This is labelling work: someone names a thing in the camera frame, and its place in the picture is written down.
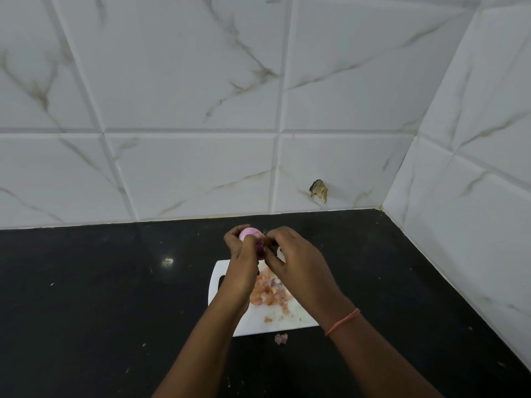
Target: black granite countertop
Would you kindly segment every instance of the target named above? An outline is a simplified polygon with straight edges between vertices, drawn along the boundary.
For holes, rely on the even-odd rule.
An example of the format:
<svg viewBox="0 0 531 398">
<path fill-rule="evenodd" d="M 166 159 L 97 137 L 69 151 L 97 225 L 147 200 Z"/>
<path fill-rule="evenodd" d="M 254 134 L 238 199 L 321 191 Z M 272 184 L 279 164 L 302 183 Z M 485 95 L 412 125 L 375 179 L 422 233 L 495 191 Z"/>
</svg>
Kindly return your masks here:
<svg viewBox="0 0 531 398">
<path fill-rule="evenodd" d="M 290 226 L 446 397 L 520 396 L 531 375 L 376 210 L 0 231 L 0 396 L 149 397 L 207 306 L 222 236 Z M 164 258 L 173 263 L 163 266 Z M 219 396 L 360 390 L 320 328 L 233 338 Z"/>
</svg>

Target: white marble tile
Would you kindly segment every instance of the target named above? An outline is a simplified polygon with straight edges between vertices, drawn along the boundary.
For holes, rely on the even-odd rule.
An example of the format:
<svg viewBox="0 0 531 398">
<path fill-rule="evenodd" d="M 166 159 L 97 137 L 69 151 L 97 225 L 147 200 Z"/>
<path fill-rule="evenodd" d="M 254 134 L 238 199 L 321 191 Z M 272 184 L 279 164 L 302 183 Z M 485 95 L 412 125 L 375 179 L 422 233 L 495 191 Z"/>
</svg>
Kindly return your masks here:
<svg viewBox="0 0 531 398">
<path fill-rule="evenodd" d="M 404 228 L 430 197 L 452 153 L 422 137 L 415 137 L 383 203 L 385 212 Z"/>
<path fill-rule="evenodd" d="M 531 7 L 527 11 L 531 26 Z M 531 188 L 531 36 L 460 152 L 526 182 Z"/>
<path fill-rule="evenodd" d="M 141 220 L 268 211 L 273 134 L 107 137 Z"/>
<path fill-rule="evenodd" d="M 455 151 L 511 67 L 531 31 L 529 7 L 475 14 L 420 132 Z"/>
<path fill-rule="evenodd" d="M 93 129 L 43 0 L 0 0 L 0 132 Z"/>
<path fill-rule="evenodd" d="M 273 211 L 381 206 L 412 139 L 412 135 L 282 135 Z M 309 196 L 317 179 L 328 187 L 326 204 Z"/>
<path fill-rule="evenodd" d="M 510 7 L 516 5 L 526 5 L 529 3 L 531 3 L 531 0 L 481 0 L 480 8 Z"/>
<path fill-rule="evenodd" d="M 456 157 L 406 233 L 531 364 L 531 195 Z"/>
<path fill-rule="evenodd" d="M 57 0 L 107 128 L 275 128 L 290 0 Z"/>
<path fill-rule="evenodd" d="M 0 134 L 0 227 L 130 221 L 97 134 Z"/>
<path fill-rule="evenodd" d="M 411 130 L 472 12 L 388 0 L 294 0 L 282 126 Z"/>
</svg>

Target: person's left hand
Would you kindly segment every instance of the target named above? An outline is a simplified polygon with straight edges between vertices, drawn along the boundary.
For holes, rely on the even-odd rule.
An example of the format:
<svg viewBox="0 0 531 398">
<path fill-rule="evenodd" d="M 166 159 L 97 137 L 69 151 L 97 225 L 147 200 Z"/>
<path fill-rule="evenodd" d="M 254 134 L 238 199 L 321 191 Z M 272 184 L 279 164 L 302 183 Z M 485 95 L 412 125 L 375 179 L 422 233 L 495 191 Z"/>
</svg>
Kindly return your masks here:
<svg viewBox="0 0 531 398">
<path fill-rule="evenodd" d="M 249 296 L 256 282 L 258 266 L 256 257 L 258 238 L 248 234 L 243 242 L 238 239 L 240 232 L 247 227 L 250 225 L 236 226 L 224 236 L 225 243 L 230 249 L 230 263 L 220 287 L 222 294 L 232 296 L 235 304 L 244 307 L 243 313 L 249 307 Z"/>
</svg>

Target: red onion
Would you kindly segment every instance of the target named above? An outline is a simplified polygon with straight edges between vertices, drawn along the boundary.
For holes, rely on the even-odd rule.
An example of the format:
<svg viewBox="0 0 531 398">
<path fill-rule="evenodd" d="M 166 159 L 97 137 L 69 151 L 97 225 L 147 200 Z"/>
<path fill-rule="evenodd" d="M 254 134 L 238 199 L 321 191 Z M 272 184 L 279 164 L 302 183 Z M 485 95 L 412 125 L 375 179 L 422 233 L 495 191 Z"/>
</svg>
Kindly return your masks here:
<svg viewBox="0 0 531 398">
<path fill-rule="evenodd" d="M 254 227 L 247 227 L 240 232 L 240 240 L 243 241 L 245 236 L 247 236 L 248 234 L 252 234 L 253 236 L 258 237 L 258 243 L 256 244 L 256 256 L 258 260 L 263 260 L 266 257 L 266 252 L 264 250 L 264 234 L 260 230 L 255 229 Z"/>
</svg>

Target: forearm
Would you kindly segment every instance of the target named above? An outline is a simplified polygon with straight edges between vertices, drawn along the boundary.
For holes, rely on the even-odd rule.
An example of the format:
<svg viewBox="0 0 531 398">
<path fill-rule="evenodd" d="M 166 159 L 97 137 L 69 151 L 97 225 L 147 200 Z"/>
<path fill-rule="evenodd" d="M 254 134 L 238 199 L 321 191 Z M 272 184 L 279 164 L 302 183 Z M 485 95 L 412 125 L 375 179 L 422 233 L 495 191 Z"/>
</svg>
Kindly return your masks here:
<svg viewBox="0 0 531 398">
<path fill-rule="evenodd" d="M 218 291 L 153 398 L 215 396 L 240 306 Z"/>
<path fill-rule="evenodd" d="M 347 298 L 338 297 L 320 324 L 327 331 L 354 310 Z M 441 397 L 362 315 L 338 327 L 330 339 L 367 397 Z"/>
</svg>

